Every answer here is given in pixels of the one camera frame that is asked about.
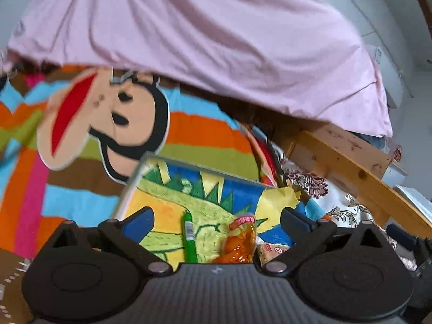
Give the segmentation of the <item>floral white quilt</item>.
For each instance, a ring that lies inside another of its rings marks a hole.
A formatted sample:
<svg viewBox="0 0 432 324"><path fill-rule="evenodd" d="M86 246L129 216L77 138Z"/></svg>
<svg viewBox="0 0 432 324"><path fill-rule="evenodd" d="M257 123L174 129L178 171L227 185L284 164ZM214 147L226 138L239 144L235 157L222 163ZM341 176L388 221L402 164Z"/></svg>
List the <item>floral white quilt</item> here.
<svg viewBox="0 0 432 324"><path fill-rule="evenodd" d="M357 227L362 221L375 220L364 205L331 180L302 170L274 142L269 143L269 149L284 182L300 189L306 217L311 220L324 217L339 227Z"/></svg>

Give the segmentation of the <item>tan snack packet in tray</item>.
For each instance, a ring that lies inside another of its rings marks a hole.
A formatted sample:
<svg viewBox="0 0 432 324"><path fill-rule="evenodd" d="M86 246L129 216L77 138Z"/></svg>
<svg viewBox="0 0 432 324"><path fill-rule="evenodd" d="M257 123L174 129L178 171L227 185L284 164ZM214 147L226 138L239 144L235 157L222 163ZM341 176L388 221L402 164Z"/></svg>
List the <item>tan snack packet in tray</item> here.
<svg viewBox="0 0 432 324"><path fill-rule="evenodd" d="M290 249L290 246L271 243L259 244L256 248L261 265L267 264L279 255L286 252L288 249Z"/></svg>

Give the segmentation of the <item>green marker pen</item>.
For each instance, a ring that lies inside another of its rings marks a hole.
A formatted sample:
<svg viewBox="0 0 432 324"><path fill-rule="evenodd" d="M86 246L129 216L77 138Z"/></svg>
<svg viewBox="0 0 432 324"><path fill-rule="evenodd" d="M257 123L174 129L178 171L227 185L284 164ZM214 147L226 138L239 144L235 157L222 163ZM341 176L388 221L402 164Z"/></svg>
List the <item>green marker pen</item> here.
<svg viewBox="0 0 432 324"><path fill-rule="evenodd" d="M195 231L193 226L192 214L186 211L182 217L183 238L184 238L184 251L185 260L189 263L198 262L198 254L195 244Z"/></svg>

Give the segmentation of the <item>orange candy bag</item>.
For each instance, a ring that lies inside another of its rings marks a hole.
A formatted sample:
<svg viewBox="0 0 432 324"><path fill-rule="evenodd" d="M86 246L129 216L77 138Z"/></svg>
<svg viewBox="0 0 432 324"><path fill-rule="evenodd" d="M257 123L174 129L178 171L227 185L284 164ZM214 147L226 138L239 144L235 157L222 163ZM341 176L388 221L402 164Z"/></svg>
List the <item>orange candy bag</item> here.
<svg viewBox="0 0 432 324"><path fill-rule="evenodd" d="M241 264L253 262L256 248L256 218L254 214L239 215L228 224L228 235L222 242L214 264Z"/></svg>

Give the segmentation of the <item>colourful striped monkey blanket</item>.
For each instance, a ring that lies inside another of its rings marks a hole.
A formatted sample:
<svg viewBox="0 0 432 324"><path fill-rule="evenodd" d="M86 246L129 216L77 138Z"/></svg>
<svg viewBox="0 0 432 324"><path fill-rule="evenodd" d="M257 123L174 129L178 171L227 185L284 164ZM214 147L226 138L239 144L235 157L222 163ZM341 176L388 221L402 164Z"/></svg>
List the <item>colourful striped monkey blanket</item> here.
<svg viewBox="0 0 432 324"><path fill-rule="evenodd" d="M110 69L16 71L1 79L1 248L32 258L57 225L108 218L152 132L159 152L273 185L261 146L239 125L245 103Z"/></svg>

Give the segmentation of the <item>pink hanging bed sheet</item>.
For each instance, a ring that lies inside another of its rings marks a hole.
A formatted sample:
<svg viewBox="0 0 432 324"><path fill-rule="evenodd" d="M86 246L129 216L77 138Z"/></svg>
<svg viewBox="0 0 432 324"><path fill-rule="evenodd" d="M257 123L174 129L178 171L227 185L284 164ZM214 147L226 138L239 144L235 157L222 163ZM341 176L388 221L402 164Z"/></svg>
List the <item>pink hanging bed sheet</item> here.
<svg viewBox="0 0 432 324"><path fill-rule="evenodd" d="M19 59L151 72L350 132L393 134L376 62L322 0L31 0L3 65Z"/></svg>

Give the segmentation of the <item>wooden bed frame rail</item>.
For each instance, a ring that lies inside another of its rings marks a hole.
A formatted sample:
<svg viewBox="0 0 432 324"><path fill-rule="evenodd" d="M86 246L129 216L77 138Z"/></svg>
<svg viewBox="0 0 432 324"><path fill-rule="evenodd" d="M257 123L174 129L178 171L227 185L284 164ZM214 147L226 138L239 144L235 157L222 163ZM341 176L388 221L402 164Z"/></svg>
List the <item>wooden bed frame rail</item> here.
<svg viewBox="0 0 432 324"><path fill-rule="evenodd" d="M390 157L334 124L284 118L272 138L302 169L328 178L354 195L384 226L391 219L406 232L431 236L431 222L382 178Z"/></svg>

